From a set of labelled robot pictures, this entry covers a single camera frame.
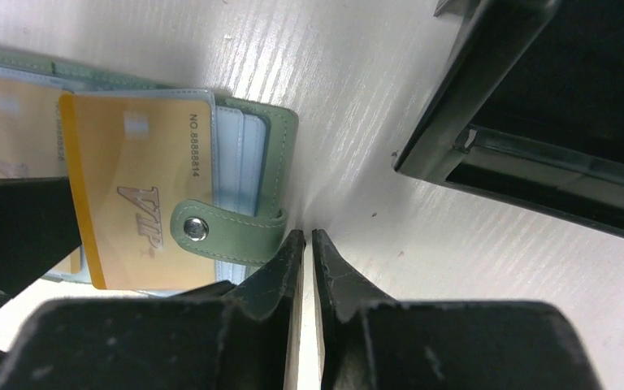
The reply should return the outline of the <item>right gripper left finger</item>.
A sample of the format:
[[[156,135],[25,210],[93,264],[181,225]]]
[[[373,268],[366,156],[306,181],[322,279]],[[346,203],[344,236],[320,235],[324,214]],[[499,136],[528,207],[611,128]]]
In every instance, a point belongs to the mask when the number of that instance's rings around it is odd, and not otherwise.
[[[304,234],[237,286],[48,301],[0,364],[0,389],[286,389]]]

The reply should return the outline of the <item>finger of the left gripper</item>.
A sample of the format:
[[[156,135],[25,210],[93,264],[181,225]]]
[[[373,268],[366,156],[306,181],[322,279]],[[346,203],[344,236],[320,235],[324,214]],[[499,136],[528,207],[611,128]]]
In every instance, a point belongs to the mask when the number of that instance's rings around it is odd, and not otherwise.
[[[0,179],[0,309],[80,244],[68,179]]]

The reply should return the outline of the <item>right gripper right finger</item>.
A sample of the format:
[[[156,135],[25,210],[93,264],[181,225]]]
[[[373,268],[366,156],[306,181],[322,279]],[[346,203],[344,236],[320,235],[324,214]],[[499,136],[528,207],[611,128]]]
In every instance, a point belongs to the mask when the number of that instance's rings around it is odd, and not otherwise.
[[[598,389],[571,323],[542,301],[400,301],[312,233],[325,389]]]

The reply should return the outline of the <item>gold credit card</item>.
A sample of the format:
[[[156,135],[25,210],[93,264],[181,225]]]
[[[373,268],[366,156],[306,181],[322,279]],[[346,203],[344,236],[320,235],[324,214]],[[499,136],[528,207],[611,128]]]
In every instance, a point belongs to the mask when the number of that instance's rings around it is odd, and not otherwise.
[[[67,175],[60,84],[0,77],[0,179]]]
[[[215,263],[182,249],[171,216],[212,201],[212,109],[168,97],[64,94],[67,169],[95,288],[189,290]]]

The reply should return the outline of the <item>green card holder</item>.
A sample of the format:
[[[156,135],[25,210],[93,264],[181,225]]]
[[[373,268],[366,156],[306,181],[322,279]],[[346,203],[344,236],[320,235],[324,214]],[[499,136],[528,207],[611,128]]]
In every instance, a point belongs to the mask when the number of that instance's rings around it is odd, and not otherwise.
[[[205,240],[183,236],[178,242],[214,259],[217,279],[234,284],[252,275],[279,248],[288,219],[281,197],[297,134],[295,112],[3,48],[0,76],[110,96],[209,98],[216,110],[214,203],[196,206],[194,211],[214,228]]]

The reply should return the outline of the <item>black card box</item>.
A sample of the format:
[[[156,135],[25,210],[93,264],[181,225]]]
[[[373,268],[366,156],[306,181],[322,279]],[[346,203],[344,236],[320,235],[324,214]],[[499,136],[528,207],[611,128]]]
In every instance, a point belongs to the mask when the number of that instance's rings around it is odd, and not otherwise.
[[[624,238],[624,1],[440,1],[462,19],[404,176]]]

